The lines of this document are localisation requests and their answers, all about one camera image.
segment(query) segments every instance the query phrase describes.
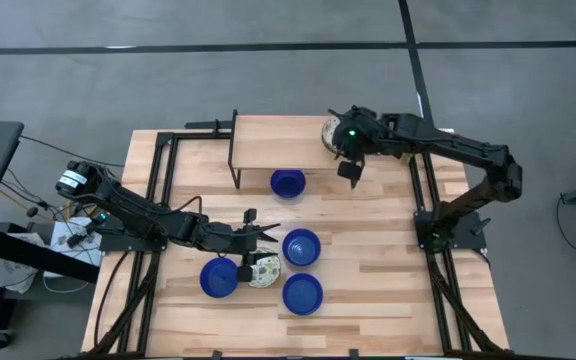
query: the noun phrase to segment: gray floor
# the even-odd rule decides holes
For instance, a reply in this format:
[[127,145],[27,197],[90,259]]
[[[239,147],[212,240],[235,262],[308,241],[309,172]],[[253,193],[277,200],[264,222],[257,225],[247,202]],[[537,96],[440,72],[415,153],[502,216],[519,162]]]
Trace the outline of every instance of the gray floor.
[[[576,40],[576,1],[410,0],[418,41]],[[397,1],[0,0],[0,47],[402,41]],[[510,145],[524,195],[482,213],[504,323],[520,353],[576,357],[576,253],[556,228],[576,187],[576,49],[421,51],[435,122]],[[130,133],[247,114],[322,114],[352,104],[418,112],[408,54],[310,51],[0,56],[0,120],[25,134],[122,161]],[[22,142],[11,168],[53,188],[68,157]],[[469,169],[472,184],[481,173]],[[576,243],[576,206],[562,224]],[[0,220],[23,212],[0,197]],[[74,354],[89,303],[28,303],[0,358]]]

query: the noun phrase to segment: wood grain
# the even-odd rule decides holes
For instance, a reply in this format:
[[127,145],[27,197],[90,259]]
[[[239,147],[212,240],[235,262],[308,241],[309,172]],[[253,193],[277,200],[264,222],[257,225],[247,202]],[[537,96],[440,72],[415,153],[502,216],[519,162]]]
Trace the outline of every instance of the wood grain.
[[[123,184],[141,194],[146,190],[155,137],[155,131],[135,131],[128,152]],[[304,195],[284,201],[272,195],[272,171],[267,169],[243,172],[241,189],[235,190],[227,155],[227,141],[182,141],[171,206],[201,194],[211,220],[240,225],[243,211],[255,207],[259,224],[282,223],[270,232],[280,240],[294,228],[312,229],[322,240],[322,253],[306,271],[321,281],[324,303],[309,317],[295,316],[285,308],[281,288],[291,274],[304,270],[288,266],[283,258],[282,274],[270,288],[241,284],[225,299],[210,298],[201,291],[198,276],[214,255],[170,246],[159,269],[148,356],[209,356],[215,349],[225,356],[342,356],[351,347],[363,355],[441,353],[425,258],[416,246],[415,201],[405,164],[386,157],[368,158],[354,191],[334,171],[307,170]],[[467,188],[460,163],[440,157],[432,160],[443,200]],[[425,188],[421,158],[419,162]],[[425,202],[431,203],[428,196]],[[278,250],[280,244],[269,247]],[[453,254],[465,306],[494,341],[507,346],[487,265],[470,251]],[[82,350],[93,345],[99,301],[119,256],[110,254],[103,260]],[[111,285],[100,334],[123,308],[131,267],[132,255]],[[454,315],[446,307],[453,347],[458,348]],[[129,349],[136,347],[140,318],[138,310]]]
[[232,164],[237,169],[336,169],[321,143],[327,116],[239,115]]

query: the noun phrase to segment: wooden table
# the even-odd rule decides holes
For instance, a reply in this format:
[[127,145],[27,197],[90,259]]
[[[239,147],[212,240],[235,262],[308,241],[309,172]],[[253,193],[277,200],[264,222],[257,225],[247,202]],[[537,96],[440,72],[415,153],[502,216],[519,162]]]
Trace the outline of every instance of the wooden table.
[[[130,144],[122,181],[140,194],[146,191],[156,134],[135,131]],[[262,158],[266,155],[259,152]],[[391,157],[369,157],[354,190],[334,170],[306,170],[305,193],[285,201],[272,195],[268,169],[244,172],[241,189],[236,190],[227,156],[227,141],[182,141],[171,206],[201,194],[204,213],[213,221],[240,225],[243,211],[254,207],[258,224],[282,223],[269,232],[278,239],[298,227],[312,229],[323,245],[321,258],[307,271],[322,283],[323,305],[308,317],[286,309],[282,285],[302,270],[286,266],[283,258],[282,275],[272,287],[241,284],[225,299],[210,298],[199,287],[199,272],[214,255],[171,245],[159,268],[148,356],[209,356],[215,349],[225,356],[343,356],[349,348],[362,355],[441,354],[426,261],[416,245],[416,207],[406,165]],[[164,154],[158,194],[166,159]],[[462,164],[440,157],[433,157],[433,163],[442,199],[468,189]],[[420,157],[419,164],[425,179]],[[427,192],[425,196],[430,204]],[[280,249],[279,245],[271,247]],[[493,341],[507,346],[486,263],[471,251],[453,254],[465,306]],[[82,350],[92,347],[99,302],[119,256],[103,260]],[[100,334],[124,306],[131,267],[129,255],[111,285]],[[454,314],[447,303],[446,307],[453,347],[458,348]],[[138,309],[129,349],[136,348],[140,318]]]

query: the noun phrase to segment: plastic bowl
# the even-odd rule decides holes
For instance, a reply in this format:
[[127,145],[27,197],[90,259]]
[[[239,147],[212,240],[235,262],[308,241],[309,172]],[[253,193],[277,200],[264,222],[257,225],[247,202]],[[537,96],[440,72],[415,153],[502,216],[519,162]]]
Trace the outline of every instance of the plastic bowl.
[[308,229],[295,229],[286,235],[281,249],[289,263],[308,266],[319,258],[321,243],[314,232]]
[[307,316],[321,306],[324,290],[314,276],[295,274],[286,281],[282,296],[290,312],[299,316]]
[[206,295],[226,297],[237,288],[237,265],[226,258],[212,259],[201,269],[199,283]]
[[270,178],[270,187],[279,197],[292,199],[306,188],[306,177],[300,170],[277,170]]

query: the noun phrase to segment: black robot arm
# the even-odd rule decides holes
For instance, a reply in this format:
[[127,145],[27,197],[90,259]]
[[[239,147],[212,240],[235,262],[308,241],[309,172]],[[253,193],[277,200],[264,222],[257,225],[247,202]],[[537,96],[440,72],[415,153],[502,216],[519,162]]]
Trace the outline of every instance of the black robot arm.
[[244,213],[244,226],[233,230],[228,224],[210,222],[201,213],[181,211],[190,201],[178,209],[170,210],[155,204],[121,186],[108,169],[86,161],[71,161],[56,185],[59,195],[82,204],[95,204],[119,219],[124,230],[143,241],[165,245],[171,242],[200,251],[217,254],[242,255],[240,280],[250,281],[250,265],[274,253],[251,254],[257,249],[257,240],[277,242],[264,231],[269,226],[253,225],[256,210]]
[[332,150],[349,161],[341,162],[338,174],[354,187],[361,178],[365,155],[429,152],[486,171],[483,181],[451,202],[441,202],[432,214],[432,235],[451,238],[460,218],[491,201],[509,202],[521,196],[522,169],[505,145],[490,145],[436,129],[412,114],[377,114],[353,106],[338,119]]

